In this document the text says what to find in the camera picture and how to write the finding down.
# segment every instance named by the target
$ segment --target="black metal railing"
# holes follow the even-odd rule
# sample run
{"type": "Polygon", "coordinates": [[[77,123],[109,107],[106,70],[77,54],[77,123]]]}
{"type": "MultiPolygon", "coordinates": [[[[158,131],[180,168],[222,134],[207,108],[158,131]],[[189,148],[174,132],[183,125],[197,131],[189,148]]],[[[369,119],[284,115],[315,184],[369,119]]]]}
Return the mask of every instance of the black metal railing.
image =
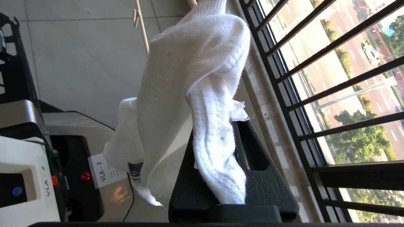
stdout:
{"type": "Polygon", "coordinates": [[[324,221],[341,222],[342,219],[351,221],[347,209],[404,216],[404,208],[401,207],[343,201],[339,191],[336,190],[337,188],[404,190],[404,161],[327,165],[322,155],[321,147],[317,141],[318,137],[402,120],[404,119],[404,112],[314,132],[305,109],[303,108],[306,104],[315,102],[366,79],[403,65],[404,57],[399,57],[378,66],[373,70],[353,77],[346,82],[315,94],[305,100],[300,99],[295,84],[291,79],[292,75],[298,73],[336,47],[342,45],[402,7],[404,1],[396,0],[392,2],[302,63],[295,65],[291,70],[288,70],[283,55],[280,52],[280,48],[284,44],[335,1],[336,0],[324,0],[278,42],[274,38],[269,22],[287,3],[287,0],[279,0],[267,15],[262,15],[260,12],[260,1],[240,0],[240,5],[256,43],[259,55],[262,58],[264,70],[269,76],[269,80],[279,101],[282,114],[285,117],[287,127],[292,135],[293,143],[296,146],[298,155],[306,171],[307,178],[313,189],[324,221]]]}

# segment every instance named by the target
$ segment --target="white cloth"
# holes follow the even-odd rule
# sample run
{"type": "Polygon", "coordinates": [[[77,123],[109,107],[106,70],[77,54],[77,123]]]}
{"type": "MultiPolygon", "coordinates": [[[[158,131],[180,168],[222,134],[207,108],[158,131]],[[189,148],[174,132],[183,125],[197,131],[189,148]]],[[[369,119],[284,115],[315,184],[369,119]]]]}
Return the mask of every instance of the white cloth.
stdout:
{"type": "Polygon", "coordinates": [[[111,165],[118,165],[112,160],[121,155],[143,162],[133,185],[151,204],[168,207],[192,127],[203,179],[221,203],[244,203],[246,177],[233,155],[230,121],[248,120],[243,103],[232,97],[250,34],[242,19],[224,13],[225,5],[226,0],[199,1],[177,25],[153,38],[138,98],[129,101],[131,120],[119,122],[105,146],[111,165]],[[130,133],[119,133],[122,129],[130,133]]]}

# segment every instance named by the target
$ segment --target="blue button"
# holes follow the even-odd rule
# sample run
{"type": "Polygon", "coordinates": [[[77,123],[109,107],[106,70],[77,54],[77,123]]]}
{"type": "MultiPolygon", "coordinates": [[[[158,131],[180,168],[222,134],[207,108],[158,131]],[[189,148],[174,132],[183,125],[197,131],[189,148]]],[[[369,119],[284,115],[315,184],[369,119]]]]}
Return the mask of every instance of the blue button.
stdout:
{"type": "Polygon", "coordinates": [[[23,189],[21,187],[15,187],[13,189],[13,195],[14,196],[19,196],[19,195],[21,195],[22,192],[23,192],[23,189]]]}

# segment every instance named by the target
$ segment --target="red button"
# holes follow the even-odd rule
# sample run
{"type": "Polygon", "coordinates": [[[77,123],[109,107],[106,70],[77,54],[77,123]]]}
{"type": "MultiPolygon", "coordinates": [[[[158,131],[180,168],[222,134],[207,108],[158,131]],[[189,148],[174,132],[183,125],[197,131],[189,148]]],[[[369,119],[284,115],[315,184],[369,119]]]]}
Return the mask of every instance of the red button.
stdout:
{"type": "Polygon", "coordinates": [[[83,172],[80,174],[80,180],[81,181],[89,181],[90,180],[90,174],[87,172],[83,172]]]}
{"type": "Polygon", "coordinates": [[[52,184],[53,186],[57,185],[57,177],[55,175],[52,176],[52,184]]]}

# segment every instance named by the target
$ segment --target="white car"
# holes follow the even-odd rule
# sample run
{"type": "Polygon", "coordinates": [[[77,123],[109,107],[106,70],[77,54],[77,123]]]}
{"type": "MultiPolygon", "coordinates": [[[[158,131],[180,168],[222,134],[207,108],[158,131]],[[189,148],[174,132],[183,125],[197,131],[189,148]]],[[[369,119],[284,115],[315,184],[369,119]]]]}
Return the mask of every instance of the white car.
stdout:
{"type": "Polygon", "coordinates": [[[380,63],[380,54],[375,49],[373,49],[372,46],[364,45],[363,51],[365,52],[366,57],[368,57],[368,60],[372,65],[378,65],[380,63]]]}

